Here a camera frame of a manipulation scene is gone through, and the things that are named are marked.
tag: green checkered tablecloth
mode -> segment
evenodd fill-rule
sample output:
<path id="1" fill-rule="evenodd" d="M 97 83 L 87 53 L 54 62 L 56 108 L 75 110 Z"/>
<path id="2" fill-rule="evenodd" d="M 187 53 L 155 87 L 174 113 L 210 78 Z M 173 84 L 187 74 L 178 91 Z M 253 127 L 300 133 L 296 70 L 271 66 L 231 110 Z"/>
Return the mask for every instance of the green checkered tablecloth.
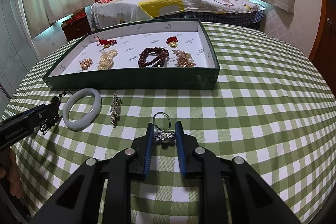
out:
<path id="1" fill-rule="evenodd" d="M 38 132 L 15 145 L 32 214 L 87 158 L 113 157 L 164 111 L 216 155 L 246 159 L 308 223 L 335 184 L 334 95 L 295 47 L 247 28 L 204 27 L 221 66 L 214 90 L 100 90 L 101 112 L 84 131 L 73 132 L 62 120 L 45 136 Z M 3 118 L 49 103 L 60 93 L 51 92 L 41 78 L 72 44 L 31 69 Z M 123 105 L 113 128 L 109 110 L 115 92 Z M 79 100 L 70 118 L 81 118 L 92 104 L 91 97 Z M 181 178 L 175 147 L 155 148 L 148 180 L 132 182 L 131 195 L 132 223 L 198 222 L 198 184 Z"/>

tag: wooden nightstand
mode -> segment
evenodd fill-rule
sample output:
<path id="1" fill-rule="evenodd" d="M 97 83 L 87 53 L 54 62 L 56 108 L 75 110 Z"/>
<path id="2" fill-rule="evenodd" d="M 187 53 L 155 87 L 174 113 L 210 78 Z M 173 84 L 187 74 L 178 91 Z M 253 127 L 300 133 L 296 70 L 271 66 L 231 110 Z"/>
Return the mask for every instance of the wooden nightstand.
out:
<path id="1" fill-rule="evenodd" d="M 67 37 L 68 41 L 71 41 L 75 38 L 82 37 L 83 35 L 91 32 L 91 27 L 89 25 L 89 21 L 87 16 L 76 20 L 73 23 L 65 25 L 62 28 L 65 36 Z"/>

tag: gingham pattern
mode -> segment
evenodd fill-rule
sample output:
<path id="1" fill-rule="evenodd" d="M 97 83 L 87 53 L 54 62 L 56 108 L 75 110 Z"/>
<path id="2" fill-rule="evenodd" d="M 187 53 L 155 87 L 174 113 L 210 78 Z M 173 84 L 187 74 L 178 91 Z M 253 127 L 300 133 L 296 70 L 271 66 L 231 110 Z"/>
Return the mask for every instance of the gingham pattern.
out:
<path id="1" fill-rule="evenodd" d="M 197 18 L 202 22 L 230 24 L 252 29 L 260 29 L 261 20 L 265 17 L 264 11 L 254 11 L 248 14 L 213 14 L 206 12 L 183 12 L 172 15 L 155 17 L 154 19 Z"/>
<path id="2" fill-rule="evenodd" d="M 218 156 L 245 158 L 303 223 L 314 216 L 335 184 L 334 95 L 295 47 L 251 29 L 204 26 L 221 66 L 216 89 L 117 90 L 123 105 L 116 128 L 109 114 L 115 90 L 101 90 L 101 112 L 84 131 L 73 132 L 61 121 L 52 133 L 15 145 L 32 213 L 88 157 L 113 157 L 145 134 L 154 113 L 164 111 Z M 41 77 L 72 44 L 31 69 L 3 118 L 59 93 Z M 81 118 L 92 104 L 93 98 L 78 101 L 70 118 Z M 148 180 L 133 182 L 131 192 L 132 223 L 198 221 L 197 182 L 182 180 L 175 147 L 155 147 Z"/>

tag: brown beaded bracelet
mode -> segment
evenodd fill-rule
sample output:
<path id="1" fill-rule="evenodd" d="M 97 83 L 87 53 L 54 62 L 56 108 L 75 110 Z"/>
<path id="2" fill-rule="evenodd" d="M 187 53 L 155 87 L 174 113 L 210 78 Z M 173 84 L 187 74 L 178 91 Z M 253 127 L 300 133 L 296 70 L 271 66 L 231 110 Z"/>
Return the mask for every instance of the brown beaded bracelet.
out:
<path id="1" fill-rule="evenodd" d="M 159 54 L 156 58 L 154 58 L 151 62 L 146 63 L 146 59 L 149 53 Z M 149 65 L 155 63 L 152 67 L 163 67 L 164 63 L 166 62 L 167 57 L 169 56 L 169 52 L 164 48 L 145 48 L 144 51 L 141 53 L 138 65 L 140 68 L 145 68 Z"/>

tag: human hand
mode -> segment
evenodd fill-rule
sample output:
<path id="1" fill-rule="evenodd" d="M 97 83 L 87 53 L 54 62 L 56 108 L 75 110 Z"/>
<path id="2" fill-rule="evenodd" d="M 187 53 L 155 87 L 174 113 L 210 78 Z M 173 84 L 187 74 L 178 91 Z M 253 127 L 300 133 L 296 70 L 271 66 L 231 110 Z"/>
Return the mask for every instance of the human hand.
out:
<path id="1" fill-rule="evenodd" d="M 23 197 L 23 188 L 21 184 L 21 179 L 19 175 L 19 169 L 16 164 L 16 155 L 15 152 L 10 148 L 9 149 L 9 172 L 6 174 L 6 170 L 0 166 L 0 179 L 6 178 L 8 179 L 10 183 L 9 191 L 10 193 L 17 197 L 22 198 Z"/>

